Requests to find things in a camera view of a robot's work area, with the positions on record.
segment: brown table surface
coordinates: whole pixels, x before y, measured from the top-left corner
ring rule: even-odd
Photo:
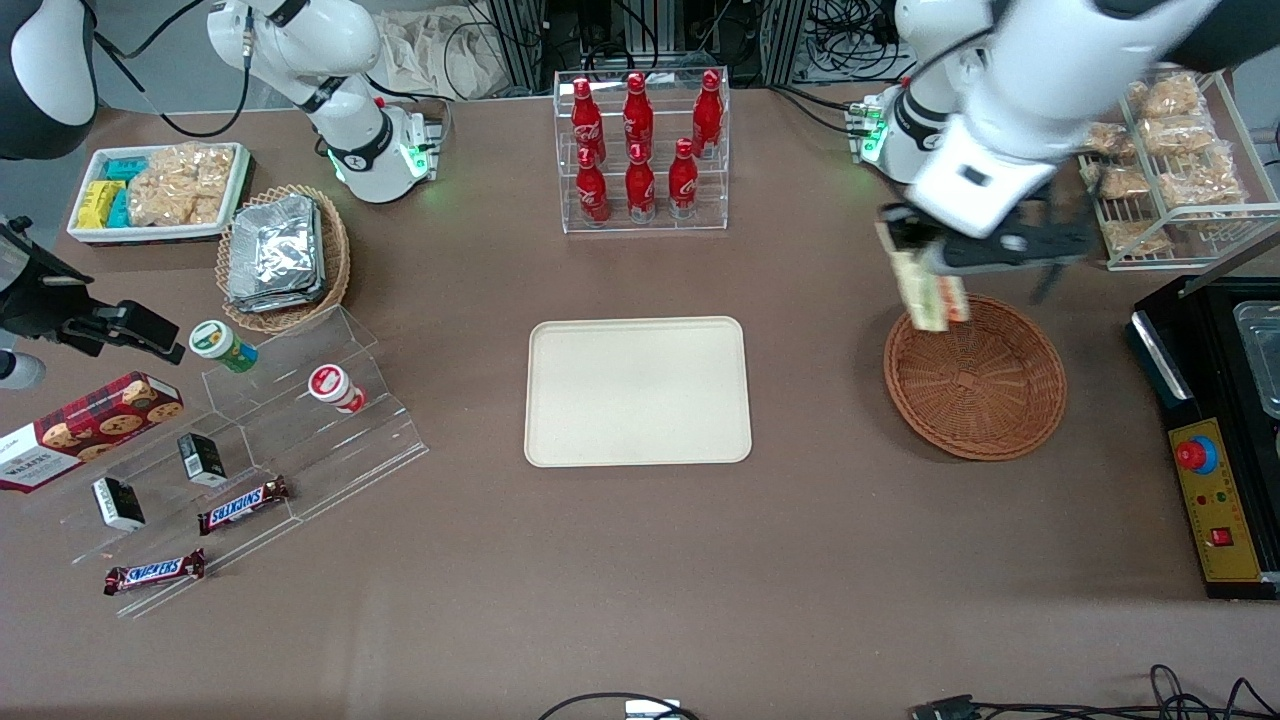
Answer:
[[[1247,674],[1280,700],[1280,607],[1203,598],[1156,402],[1121,338],[1170,275],[1078,266],[1037,307],[1029,273],[972,281],[1041,324],[1070,396],[1039,451],[964,462],[886,396],[901,306],[870,220],[888,193],[838,135],[735,92],[726,233],[570,240],[549,101],[463,104],[456,120],[440,179],[385,206],[344,192],[301,113],[248,113],[227,136],[257,159],[255,190],[310,183],[338,204],[346,305],[431,452],[138,621],[54,552],[56,519],[24,510],[35,496],[3,493],[0,714],[515,720],[625,689],[707,719],[900,717],[961,692],[1146,701],[1152,662],[1210,697]],[[177,140],[108,113],[91,146]],[[220,315],[212,245],[63,237],[58,251],[102,299],[183,328]],[[525,461],[538,323],[719,314],[745,331],[748,460]],[[4,396],[0,432],[129,369],[192,395],[207,369],[22,347],[50,379]]]

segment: red emergency stop button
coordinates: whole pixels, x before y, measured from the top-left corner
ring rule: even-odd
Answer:
[[[1204,436],[1196,436],[1178,443],[1174,460],[1179,468],[1185,468],[1198,475],[1207,475],[1217,469],[1217,447]]]
[[[1208,543],[1213,547],[1235,544],[1231,542],[1231,528],[1213,528],[1208,532]]]

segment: aluminum foil packet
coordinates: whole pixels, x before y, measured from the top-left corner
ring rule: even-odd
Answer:
[[[232,223],[227,300],[244,313],[314,302],[324,296],[320,208],[292,193],[250,205]]]

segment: round basket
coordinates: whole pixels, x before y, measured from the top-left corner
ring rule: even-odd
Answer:
[[[332,200],[314,187],[287,184],[260,192],[244,204],[265,205],[293,192],[311,197],[320,206],[320,233],[324,242],[324,269],[329,292],[319,302],[266,313],[241,313],[229,302],[224,302],[223,310],[227,316],[244,329],[268,334],[284,332],[338,305],[342,302],[342,296],[347,293],[347,283],[351,282],[351,246],[347,243],[347,227],[342,224],[342,218],[338,217],[338,209],[333,206]],[[232,228],[228,225],[223,228],[223,237],[218,241],[218,265],[214,268],[218,287],[221,288],[223,295],[227,293],[227,277],[230,272],[230,241]]]
[[[884,382],[908,424],[968,460],[1039,447],[1066,410],[1066,373],[1044,333],[1009,305],[969,296],[970,322],[945,333],[902,315],[884,345]]]

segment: red bottle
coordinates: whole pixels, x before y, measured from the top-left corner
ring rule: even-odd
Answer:
[[[719,95],[719,72],[707,70],[703,73],[703,91],[694,101],[694,155],[716,156],[723,118],[724,100]]]
[[[627,76],[627,101],[622,105],[622,127],[627,147],[639,142],[653,156],[653,105],[644,91],[644,73]]]
[[[676,159],[667,176],[667,196],[671,199],[671,217],[687,220],[694,217],[698,197],[698,163],[694,161],[694,141],[681,137],[676,141]]]
[[[604,227],[609,220],[609,196],[604,188],[604,173],[595,167],[595,150],[590,147],[577,149],[577,199],[588,227]]]
[[[653,170],[649,168],[649,150],[632,142],[627,147],[631,164],[627,165],[627,210],[631,213],[631,222],[637,225],[648,225],[653,222],[658,206],[653,199]]]
[[[603,165],[604,151],[604,120],[600,118],[600,108],[591,99],[591,83],[585,77],[573,78],[573,140],[579,147],[590,147],[595,152],[596,165]]]

